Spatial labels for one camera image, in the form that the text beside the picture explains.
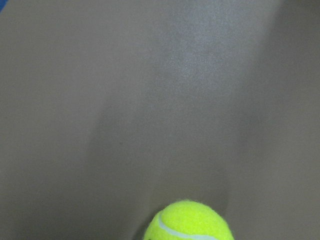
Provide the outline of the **yellow tennis ball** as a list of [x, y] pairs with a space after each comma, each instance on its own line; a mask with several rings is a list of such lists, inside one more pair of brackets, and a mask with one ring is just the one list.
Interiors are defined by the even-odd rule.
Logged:
[[211, 207], [192, 200], [171, 203], [148, 225], [144, 240], [233, 240], [227, 222]]

